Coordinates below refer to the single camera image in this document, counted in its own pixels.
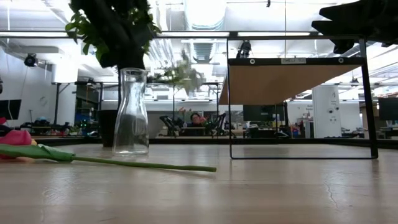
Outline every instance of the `green stem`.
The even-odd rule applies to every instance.
[[[174,166],[167,164],[153,164],[145,162],[126,162],[126,161],[114,161],[109,159],[97,159],[88,157],[73,156],[73,160],[86,161],[86,162],[98,162],[103,164],[113,164],[119,166],[131,166],[131,167],[142,167],[142,168],[156,168],[156,169],[174,169],[174,170],[192,170],[192,171],[205,171],[205,172],[216,172],[215,167],[204,167],[204,166]]]

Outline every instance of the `computer monitor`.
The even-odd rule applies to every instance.
[[[21,100],[0,100],[0,117],[5,117],[7,120],[11,120],[12,117],[16,120],[19,117],[20,108]]]
[[[285,120],[283,104],[278,104],[276,108],[275,105],[243,105],[244,121],[275,121],[276,117],[278,121]]]
[[[398,120],[398,98],[379,98],[379,118],[382,121]]]

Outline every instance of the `table surface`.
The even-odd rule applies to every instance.
[[[100,145],[61,148],[111,157]],[[314,144],[234,152],[369,155],[365,148]],[[217,173],[1,162],[0,223],[397,223],[398,151],[380,153],[374,161],[232,161],[228,146],[151,145],[147,157],[135,159],[216,166]]]

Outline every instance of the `glass vase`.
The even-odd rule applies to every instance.
[[[145,155],[149,152],[148,116],[144,93],[147,72],[124,68],[121,75],[121,104],[116,118],[113,154]]]

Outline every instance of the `white pillar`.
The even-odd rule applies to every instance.
[[[63,59],[58,64],[52,66],[52,81],[55,83],[74,83],[77,81],[78,66],[78,63],[69,58]],[[57,124],[69,122],[72,125],[75,122],[76,85],[61,85],[58,94]]]
[[[337,86],[312,89],[315,138],[341,137],[340,102]]]

